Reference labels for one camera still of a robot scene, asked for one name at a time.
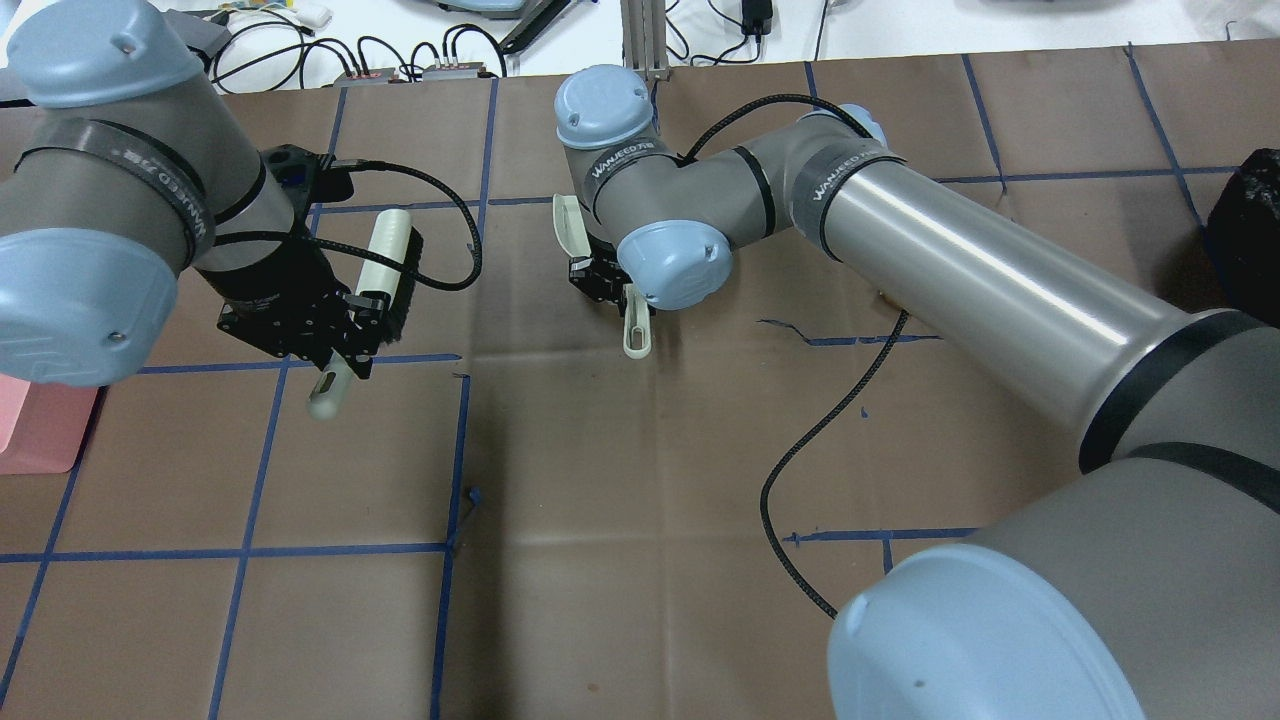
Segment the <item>pink container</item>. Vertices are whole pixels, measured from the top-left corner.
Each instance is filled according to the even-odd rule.
[[[0,375],[0,475],[70,470],[96,397],[92,387]]]

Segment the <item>blue joint cap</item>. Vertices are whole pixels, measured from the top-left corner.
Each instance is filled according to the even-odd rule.
[[[649,88],[620,65],[593,65],[556,91],[556,135],[566,147],[599,150],[653,124]]]
[[[684,310],[728,279],[733,254],[718,229],[696,220],[660,220],[618,243],[618,264],[659,310]]]
[[[137,373],[178,297],[159,255],[124,237],[41,228],[0,237],[0,373],[97,387]]]
[[[852,102],[844,102],[840,105],[840,109],[852,115],[854,119],[861,123],[863,127],[867,128],[867,131],[870,132],[881,145],[888,147],[888,140],[884,138],[884,128],[879,127],[879,123],[872,118],[870,110],[863,108],[861,105],[854,105]],[[835,115],[827,110],[814,110],[812,113],[805,113],[800,119],[809,118],[812,115],[829,115],[835,118]]]
[[[205,72],[145,0],[61,0],[9,40],[9,63],[46,108],[141,97]]]

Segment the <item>power adapter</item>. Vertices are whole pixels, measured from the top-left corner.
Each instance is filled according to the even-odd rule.
[[[773,0],[742,0],[742,35],[760,37],[773,31]]]

